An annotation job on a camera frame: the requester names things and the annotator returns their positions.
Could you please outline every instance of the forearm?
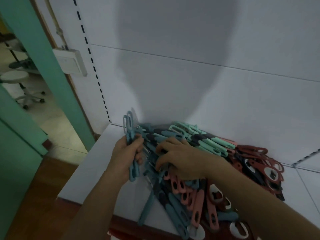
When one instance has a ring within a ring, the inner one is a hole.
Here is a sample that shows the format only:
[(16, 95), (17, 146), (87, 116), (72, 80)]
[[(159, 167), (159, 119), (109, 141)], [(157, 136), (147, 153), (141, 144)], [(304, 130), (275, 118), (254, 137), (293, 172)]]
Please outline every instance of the forearm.
[(223, 164), (213, 163), (208, 177), (231, 201), (242, 219), (252, 225), (262, 239), (319, 239), (320, 230), (258, 184)]
[(62, 240), (107, 237), (121, 184), (105, 172), (85, 199)]

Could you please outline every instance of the white switch box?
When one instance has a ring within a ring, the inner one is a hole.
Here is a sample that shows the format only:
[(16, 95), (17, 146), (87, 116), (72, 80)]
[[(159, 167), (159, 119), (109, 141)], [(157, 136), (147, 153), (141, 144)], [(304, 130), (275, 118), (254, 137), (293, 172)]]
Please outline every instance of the white switch box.
[(66, 74), (87, 76), (87, 70), (78, 50), (53, 49), (62, 71)]

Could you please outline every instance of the red table edge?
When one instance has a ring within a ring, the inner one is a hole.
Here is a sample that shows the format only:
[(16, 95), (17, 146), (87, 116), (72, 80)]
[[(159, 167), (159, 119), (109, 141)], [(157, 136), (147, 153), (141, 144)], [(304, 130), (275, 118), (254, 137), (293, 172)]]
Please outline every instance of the red table edge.
[[(75, 211), (78, 211), (81, 207), (81, 204), (65, 200), (60, 197), (56, 199), (55, 204), (58, 207), (73, 208)], [(139, 226), (135, 221), (131, 221), (116, 215), (112, 216), (110, 229), (145, 240), (181, 240), (181, 237), (178, 235), (159, 230), (151, 226)]]

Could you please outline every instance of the stool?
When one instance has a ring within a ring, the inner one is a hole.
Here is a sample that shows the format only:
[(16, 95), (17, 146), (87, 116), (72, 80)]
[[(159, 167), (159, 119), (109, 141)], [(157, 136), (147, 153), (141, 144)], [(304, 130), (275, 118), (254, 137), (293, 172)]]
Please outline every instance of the stool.
[(21, 89), (23, 90), (24, 95), (15, 98), (14, 100), (18, 102), (18, 100), (23, 99), (23, 108), (24, 109), (28, 109), (28, 101), (32, 100), (35, 103), (44, 103), (45, 100), (41, 97), (37, 97), (34, 96), (35, 94), (42, 94), (45, 95), (46, 93), (44, 91), (42, 92), (35, 92), (35, 93), (30, 93), (29, 90), (22, 85), (22, 82), (26, 81), (29, 79), (29, 74), (27, 72), (24, 71), (10, 71), (10, 72), (6, 72), (3, 75), (1, 75), (0, 77), (0, 81), (3, 83), (8, 83), (8, 84), (19, 84)]

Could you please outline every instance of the brown floor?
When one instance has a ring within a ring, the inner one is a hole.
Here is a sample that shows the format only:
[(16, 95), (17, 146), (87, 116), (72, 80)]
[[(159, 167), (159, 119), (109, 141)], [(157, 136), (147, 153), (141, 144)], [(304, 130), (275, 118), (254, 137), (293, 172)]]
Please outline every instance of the brown floor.
[(45, 157), (6, 235), (6, 240), (59, 239), (75, 216), (55, 204), (76, 165)]

